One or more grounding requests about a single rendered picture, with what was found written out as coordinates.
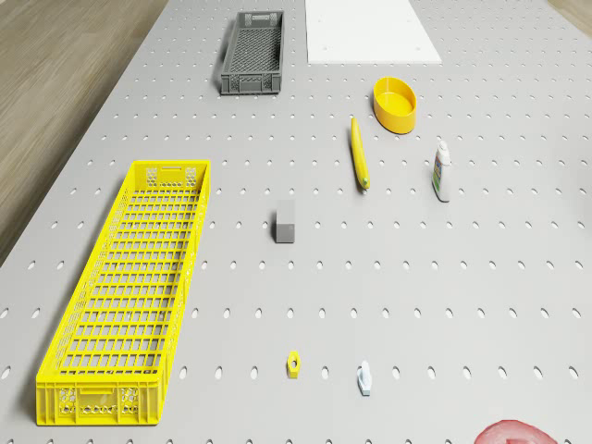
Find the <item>white board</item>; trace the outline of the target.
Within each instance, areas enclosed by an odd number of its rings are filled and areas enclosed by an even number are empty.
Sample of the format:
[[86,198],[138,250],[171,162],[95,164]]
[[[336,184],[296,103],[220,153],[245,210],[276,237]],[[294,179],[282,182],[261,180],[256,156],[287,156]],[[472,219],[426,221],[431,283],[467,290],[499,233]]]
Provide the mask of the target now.
[[311,64],[439,64],[409,0],[305,0]]

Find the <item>banana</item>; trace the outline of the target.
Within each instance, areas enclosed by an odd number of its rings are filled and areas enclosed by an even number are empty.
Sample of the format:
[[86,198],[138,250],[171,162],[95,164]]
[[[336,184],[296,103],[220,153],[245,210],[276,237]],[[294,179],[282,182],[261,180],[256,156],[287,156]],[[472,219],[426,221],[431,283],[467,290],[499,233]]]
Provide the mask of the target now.
[[364,190],[370,187],[370,176],[365,161],[360,127],[355,117],[351,118],[351,152],[356,178]]

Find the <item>yellow bowl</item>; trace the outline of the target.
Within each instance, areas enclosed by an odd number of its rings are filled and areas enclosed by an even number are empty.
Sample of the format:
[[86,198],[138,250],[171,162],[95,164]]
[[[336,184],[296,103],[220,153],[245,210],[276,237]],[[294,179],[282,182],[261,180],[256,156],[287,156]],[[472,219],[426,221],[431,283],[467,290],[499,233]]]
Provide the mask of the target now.
[[416,121],[413,89],[397,78],[378,80],[374,87],[374,112],[379,123],[387,130],[398,134],[411,132]]

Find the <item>yellow basket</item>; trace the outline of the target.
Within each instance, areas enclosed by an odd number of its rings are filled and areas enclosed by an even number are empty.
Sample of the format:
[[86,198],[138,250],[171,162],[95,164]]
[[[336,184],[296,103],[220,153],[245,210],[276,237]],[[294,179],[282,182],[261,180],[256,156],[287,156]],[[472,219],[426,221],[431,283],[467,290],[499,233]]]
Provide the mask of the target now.
[[37,373],[39,425],[158,423],[209,194],[206,160],[132,163]]

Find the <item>dark grey basket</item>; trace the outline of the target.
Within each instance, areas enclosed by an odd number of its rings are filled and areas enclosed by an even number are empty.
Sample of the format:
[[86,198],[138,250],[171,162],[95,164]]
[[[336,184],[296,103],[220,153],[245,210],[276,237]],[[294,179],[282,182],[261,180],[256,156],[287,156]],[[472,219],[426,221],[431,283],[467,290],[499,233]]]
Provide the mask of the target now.
[[284,11],[237,14],[221,71],[222,94],[279,93]]

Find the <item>grey cube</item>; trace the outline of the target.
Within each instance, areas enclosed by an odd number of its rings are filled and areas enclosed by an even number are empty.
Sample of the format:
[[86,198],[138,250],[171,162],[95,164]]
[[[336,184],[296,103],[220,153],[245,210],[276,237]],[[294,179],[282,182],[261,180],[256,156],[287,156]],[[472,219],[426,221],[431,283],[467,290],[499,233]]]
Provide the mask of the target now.
[[276,211],[276,243],[295,242],[295,203],[292,200],[280,201]]

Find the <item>red plate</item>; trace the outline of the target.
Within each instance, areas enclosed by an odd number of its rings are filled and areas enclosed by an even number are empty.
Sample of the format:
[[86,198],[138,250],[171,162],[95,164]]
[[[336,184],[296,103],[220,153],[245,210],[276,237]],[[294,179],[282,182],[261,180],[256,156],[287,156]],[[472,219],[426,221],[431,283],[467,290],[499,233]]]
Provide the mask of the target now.
[[517,420],[502,420],[488,426],[475,444],[558,444],[542,430]]

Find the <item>small white bottle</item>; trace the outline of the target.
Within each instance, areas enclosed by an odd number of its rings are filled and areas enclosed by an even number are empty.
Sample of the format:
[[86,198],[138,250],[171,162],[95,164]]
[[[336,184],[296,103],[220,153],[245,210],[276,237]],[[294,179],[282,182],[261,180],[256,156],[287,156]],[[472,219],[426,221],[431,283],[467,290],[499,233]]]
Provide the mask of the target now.
[[447,203],[450,200],[450,169],[450,150],[446,142],[440,140],[434,162],[432,185],[438,199],[443,203]]

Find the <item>bolt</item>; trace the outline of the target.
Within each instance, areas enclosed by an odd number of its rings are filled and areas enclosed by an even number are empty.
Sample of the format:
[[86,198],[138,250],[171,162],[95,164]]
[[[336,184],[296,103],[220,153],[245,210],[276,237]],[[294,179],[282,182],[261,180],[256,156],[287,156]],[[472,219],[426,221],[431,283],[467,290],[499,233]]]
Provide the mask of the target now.
[[357,382],[362,395],[369,396],[371,394],[373,378],[370,365],[367,361],[362,361],[357,369]]

